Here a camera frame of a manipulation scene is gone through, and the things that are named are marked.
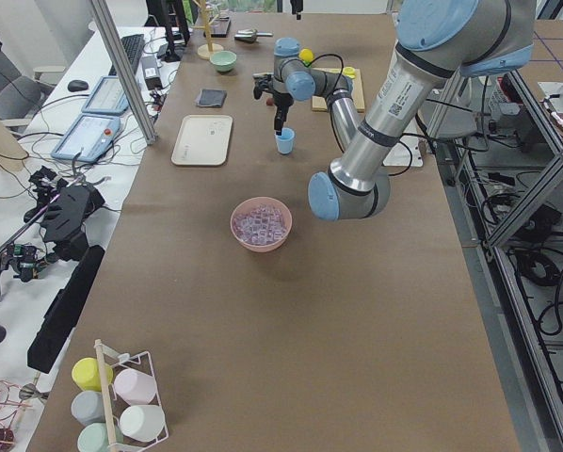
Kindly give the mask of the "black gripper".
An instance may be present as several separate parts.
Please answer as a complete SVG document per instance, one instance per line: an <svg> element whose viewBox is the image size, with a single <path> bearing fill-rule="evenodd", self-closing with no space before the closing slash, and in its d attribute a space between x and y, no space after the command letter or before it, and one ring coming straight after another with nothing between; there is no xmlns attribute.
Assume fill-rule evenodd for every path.
<svg viewBox="0 0 563 452"><path fill-rule="evenodd" d="M301 19L303 11L303 0L290 0L291 13L297 20ZM274 131L277 136L282 134L282 128L286 126L287 114L293 105L293 97L289 93L278 92L274 89L274 78L254 79L253 98L260 100L264 93L271 96L268 102L276 107L276 117L274 118Z"/></svg>

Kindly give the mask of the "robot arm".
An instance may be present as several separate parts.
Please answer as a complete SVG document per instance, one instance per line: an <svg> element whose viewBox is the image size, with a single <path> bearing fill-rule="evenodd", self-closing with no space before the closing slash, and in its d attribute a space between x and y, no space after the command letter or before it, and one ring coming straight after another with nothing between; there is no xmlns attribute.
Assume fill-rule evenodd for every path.
<svg viewBox="0 0 563 452"><path fill-rule="evenodd" d="M304 63L296 39L277 40L273 71L257 77L253 89L256 98L272 95L275 132L282 132L293 102L321 97L343 149L309 182L313 214L335 221L379 213L391 188L383 161L430 92L443 88L454 73L474 77L523 67L532 56L535 11L533 1L404 2L395 63L364 117L346 76Z"/></svg>

